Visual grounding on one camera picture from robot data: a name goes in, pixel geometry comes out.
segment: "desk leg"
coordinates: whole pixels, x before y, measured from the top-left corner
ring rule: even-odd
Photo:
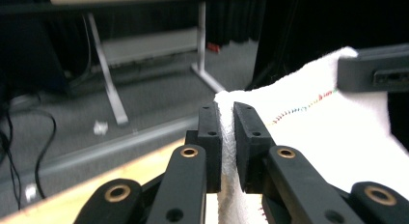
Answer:
[[[118,95],[117,88],[115,88],[115,85],[112,82],[111,72],[109,71],[108,63],[106,62],[105,54],[102,50],[101,41],[96,29],[93,14],[88,14],[88,19],[90,20],[96,52],[98,54],[98,59],[102,67],[103,76],[105,78],[106,94],[108,95],[109,101],[111,103],[111,107],[114,112],[115,119],[117,120],[117,124],[119,126],[126,125],[128,123],[128,118],[126,116],[125,110],[123,109],[123,103],[121,102],[120,96]]]
[[[198,26],[198,63],[192,64],[192,71],[195,72],[202,81],[215,93],[226,89],[205,70],[205,2],[199,5],[199,26]]]

